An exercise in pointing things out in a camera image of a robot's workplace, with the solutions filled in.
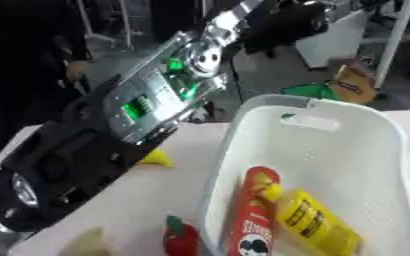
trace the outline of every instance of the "bottle cap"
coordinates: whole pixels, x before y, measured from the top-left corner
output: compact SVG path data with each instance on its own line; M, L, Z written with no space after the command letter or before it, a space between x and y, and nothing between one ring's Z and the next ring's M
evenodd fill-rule
M281 194L283 193L283 188L276 183L272 183L267 188L263 189L259 195L269 201L276 202L280 199Z

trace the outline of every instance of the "basket handle hole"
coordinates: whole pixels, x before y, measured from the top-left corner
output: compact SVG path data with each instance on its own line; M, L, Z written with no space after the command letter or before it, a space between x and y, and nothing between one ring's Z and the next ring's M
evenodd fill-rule
M340 122L335 119L304 114L284 113L281 115L280 122L284 125L313 128L327 132L335 132L340 128Z

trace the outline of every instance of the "green object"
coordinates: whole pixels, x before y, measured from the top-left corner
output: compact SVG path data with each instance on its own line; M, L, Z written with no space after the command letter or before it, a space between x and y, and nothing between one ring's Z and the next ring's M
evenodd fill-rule
M295 114L287 113L287 114L281 115L281 118L287 119L287 118L291 118L291 117L293 117L293 116L295 116Z
M178 71L184 68L183 63L178 58L169 58L168 59L168 70L169 71Z
M172 232L175 236L183 236L185 234L183 221L177 216L169 215L166 218L166 227L169 232Z
M192 98L196 94L198 88L199 88L199 85L197 83L193 84L191 89L187 90L185 93L182 93L182 97L184 99Z
M281 90L281 94L303 96L316 99L338 100L333 90L326 84L303 84Z
M152 104L147 96L141 95L130 103L124 104L122 108L130 119L137 121L152 111Z

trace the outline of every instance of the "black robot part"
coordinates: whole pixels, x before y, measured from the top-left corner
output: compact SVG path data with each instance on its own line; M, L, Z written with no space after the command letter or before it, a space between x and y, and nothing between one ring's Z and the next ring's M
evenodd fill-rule
M0 223L16 232L38 231L64 218L124 174L164 141L173 129L149 135L137 146L110 132L103 112L114 77L71 104L58 122L44 125L3 162L0 171ZM12 186L20 175L38 204L19 198Z

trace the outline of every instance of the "red pepper toy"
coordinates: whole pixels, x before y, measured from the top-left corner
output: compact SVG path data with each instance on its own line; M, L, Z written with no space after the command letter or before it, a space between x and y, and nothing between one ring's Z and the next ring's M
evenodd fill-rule
M179 217L166 218L166 232L163 238L165 252L169 256L196 256L199 244L197 230L185 224Z

